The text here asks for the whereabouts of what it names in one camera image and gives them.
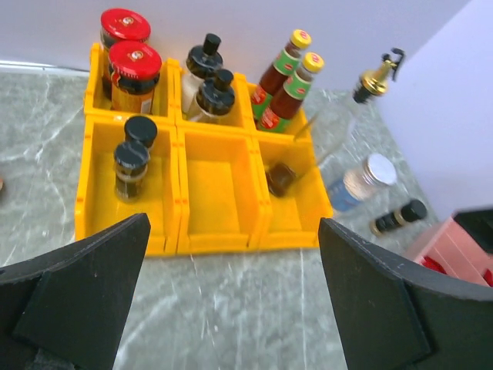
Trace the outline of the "red lid sauce jar back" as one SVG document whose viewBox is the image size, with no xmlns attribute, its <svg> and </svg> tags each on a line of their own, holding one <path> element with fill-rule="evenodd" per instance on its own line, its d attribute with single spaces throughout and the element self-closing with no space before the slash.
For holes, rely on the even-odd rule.
<svg viewBox="0 0 493 370">
<path fill-rule="evenodd" d="M 103 47 L 102 89 L 111 99 L 112 83 L 109 77 L 109 49 L 117 42 L 137 41 L 146 43 L 151 35 L 151 25 L 139 13 L 126 8 L 110 8 L 100 17 L 100 41 Z"/>
</svg>

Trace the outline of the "silver cap spice bottle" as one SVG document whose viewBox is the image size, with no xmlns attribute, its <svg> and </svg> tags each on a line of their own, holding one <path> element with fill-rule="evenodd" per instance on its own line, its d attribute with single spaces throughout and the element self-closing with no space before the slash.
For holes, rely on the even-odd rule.
<svg viewBox="0 0 493 370">
<path fill-rule="evenodd" d="M 1 196 L 1 198 L 2 198 L 2 192 L 3 192 L 4 188 L 5 188 L 5 182 L 2 178 L 0 178 L 0 196 Z"/>
</svg>

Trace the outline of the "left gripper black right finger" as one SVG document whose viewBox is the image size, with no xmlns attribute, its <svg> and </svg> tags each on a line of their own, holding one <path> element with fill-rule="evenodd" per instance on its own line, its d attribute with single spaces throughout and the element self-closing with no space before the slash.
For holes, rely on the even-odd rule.
<svg viewBox="0 0 493 370">
<path fill-rule="evenodd" d="M 490 369 L 492 289 L 320 221 L 320 255 L 349 369 Z"/>
</svg>

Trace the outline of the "white peppercorn jar silver lid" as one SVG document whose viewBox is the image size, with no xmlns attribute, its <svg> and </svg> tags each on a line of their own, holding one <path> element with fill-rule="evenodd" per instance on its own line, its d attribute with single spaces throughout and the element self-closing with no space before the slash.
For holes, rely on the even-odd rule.
<svg viewBox="0 0 493 370">
<path fill-rule="evenodd" d="M 394 164 L 384 155 L 372 153 L 357 166 L 346 170 L 327 188 L 327 192 L 333 209 L 340 213 L 355 208 L 396 182 Z"/>
</svg>

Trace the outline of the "glass oil bottle gold spout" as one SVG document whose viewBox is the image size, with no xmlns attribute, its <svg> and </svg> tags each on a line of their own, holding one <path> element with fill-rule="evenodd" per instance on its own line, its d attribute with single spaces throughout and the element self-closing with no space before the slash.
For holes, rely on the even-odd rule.
<svg viewBox="0 0 493 370">
<path fill-rule="evenodd" d="M 387 92 L 387 80 L 396 79 L 397 71 L 406 58 L 402 49 L 393 48 L 391 52 L 395 57 L 383 54 L 380 66 L 363 72 L 352 92 L 325 103 L 316 111 L 295 135 L 293 142 L 268 165 L 267 185 L 274 196 L 285 196 L 296 181 L 312 168 L 320 167 L 339 150 L 350 137 L 367 104 Z M 303 133 L 311 134 L 316 143 L 313 165 L 302 164 L 296 157 L 302 147 L 300 138 Z"/>
</svg>

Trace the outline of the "red lid sauce jar front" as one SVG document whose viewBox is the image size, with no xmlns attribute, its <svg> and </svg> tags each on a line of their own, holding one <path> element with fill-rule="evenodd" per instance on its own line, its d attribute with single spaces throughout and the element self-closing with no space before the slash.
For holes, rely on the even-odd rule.
<svg viewBox="0 0 493 370">
<path fill-rule="evenodd" d="M 144 42 L 121 41 L 109 49 L 108 58 L 112 108 L 150 114 L 163 64 L 159 53 Z"/>
</svg>

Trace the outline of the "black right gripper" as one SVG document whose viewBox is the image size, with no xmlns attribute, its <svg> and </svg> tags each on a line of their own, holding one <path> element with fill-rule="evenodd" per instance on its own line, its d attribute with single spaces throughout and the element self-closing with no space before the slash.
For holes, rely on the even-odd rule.
<svg viewBox="0 0 493 370">
<path fill-rule="evenodd" d="M 486 253 L 492 252 L 493 210 L 483 208 L 477 210 L 462 210 L 454 215 L 454 221 L 465 230 Z"/>
</svg>

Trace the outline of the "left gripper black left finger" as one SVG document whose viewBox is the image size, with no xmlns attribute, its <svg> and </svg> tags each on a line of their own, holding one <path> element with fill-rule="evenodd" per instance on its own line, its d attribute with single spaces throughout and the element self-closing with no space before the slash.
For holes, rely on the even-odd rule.
<svg viewBox="0 0 493 370">
<path fill-rule="evenodd" d="M 1 269 L 1 367 L 40 351 L 78 369 L 111 369 L 150 234 L 134 214 L 85 239 Z"/>
</svg>

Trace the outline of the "small black cap shaker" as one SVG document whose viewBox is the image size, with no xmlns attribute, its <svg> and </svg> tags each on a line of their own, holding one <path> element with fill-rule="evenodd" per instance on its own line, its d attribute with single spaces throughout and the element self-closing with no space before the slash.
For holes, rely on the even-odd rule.
<svg viewBox="0 0 493 370">
<path fill-rule="evenodd" d="M 150 151 L 157 137 L 157 126 L 146 116 L 129 117 L 124 124 L 125 141 L 139 142 Z"/>
<path fill-rule="evenodd" d="M 143 190 L 143 179 L 148 170 L 150 154 L 138 141 L 121 142 L 114 151 L 115 192 L 125 202 L 136 200 Z"/>
<path fill-rule="evenodd" d="M 406 204 L 382 215 L 370 222 L 373 234 L 381 236 L 416 221 L 423 220 L 428 215 L 424 203 L 417 199 L 409 200 Z"/>
</svg>

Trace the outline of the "red lid sauce jar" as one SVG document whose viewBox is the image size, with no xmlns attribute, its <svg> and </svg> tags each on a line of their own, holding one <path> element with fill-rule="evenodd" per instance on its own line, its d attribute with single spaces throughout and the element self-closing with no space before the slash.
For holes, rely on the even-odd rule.
<svg viewBox="0 0 493 370">
<path fill-rule="evenodd" d="M 112 108 L 150 114 L 163 64 L 159 53 L 144 42 L 121 41 L 109 49 L 108 58 Z"/>
<path fill-rule="evenodd" d="M 112 83 L 109 77 L 109 49 L 117 42 L 137 41 L 146 43 L 151 35 L 151 25 L 139 13 L 126 8 L 110 8 L 100 17 L 100 41 L 103 47 L 102 89 L 111 99 Z"/>
</svg>

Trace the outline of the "white powder bottle black cap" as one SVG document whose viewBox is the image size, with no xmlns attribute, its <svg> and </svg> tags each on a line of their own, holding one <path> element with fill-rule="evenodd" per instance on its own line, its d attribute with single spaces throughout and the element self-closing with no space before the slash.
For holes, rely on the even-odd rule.
<svg viewBox="0 0 493 370">
<path fill-rule="evenodd" d="M 181 75 L 181 108 L 182 113 L 188 112 L 193 98 L 203 81 L 212 77 L 223 67 L 223 57 L 218 48 L 221 38 L 213 33 L 207 33 L 201 45 L 192 47 L 183 65 Z"/>
</svg>

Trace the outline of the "chili sauce bottle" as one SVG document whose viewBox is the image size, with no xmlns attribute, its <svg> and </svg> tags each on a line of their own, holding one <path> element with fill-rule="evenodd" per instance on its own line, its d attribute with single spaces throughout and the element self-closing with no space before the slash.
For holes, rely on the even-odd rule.
<svg viewBox="0 0 493 370">
<path fill-rule="evenodd" d="M 305 100 L 316 74 L 324 67 L 324 59 L 308 52 L 291 76 L 273 96 L 257 122 L 257 129 L 283 133 Z"/>
<path fill-rule="evenodd" d="M 250 97 L 255 123 L 259 121 L 275 93 L 297 68 L 303 51 L 310 46 L 311 42 L 312 38 L 309 33 L 303 29 L 295 29 L 287 44 L 264 72 Z"/>
</svg>

